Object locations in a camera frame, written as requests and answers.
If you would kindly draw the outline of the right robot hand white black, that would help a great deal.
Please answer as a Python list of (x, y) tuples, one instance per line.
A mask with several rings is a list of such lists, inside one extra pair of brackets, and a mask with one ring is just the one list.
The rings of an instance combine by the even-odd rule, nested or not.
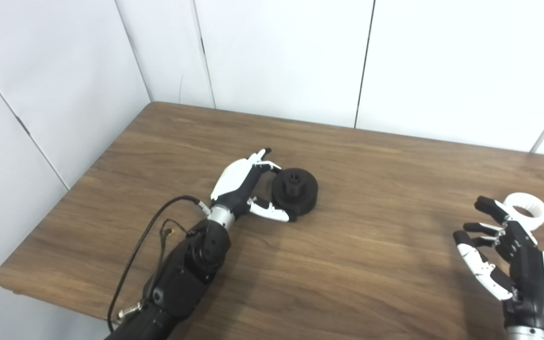
[(508, 340), (544, 340), (544, 250), (533, 232), (544, 224), (544, 202), (514, 192), (503, 202), (478, 196), (475, 208), (496, 222), (466, 222), (453, 233), (460, 257), (501, 301)]

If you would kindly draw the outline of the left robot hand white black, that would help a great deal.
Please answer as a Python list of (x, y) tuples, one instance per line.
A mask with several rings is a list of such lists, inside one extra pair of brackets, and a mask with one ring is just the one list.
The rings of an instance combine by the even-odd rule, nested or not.
[(253, 195), (263, 173), (281, 172), (281, 167), (265, 156), (272, 150), (264, 148), (247, 158), (229, 164), (220, 175), (210, 194), (210, 213), (207, 217), (226, 228), (248, 213), (281, 222), (295, 222), (294, 213), (281, 209), (272, 202)]

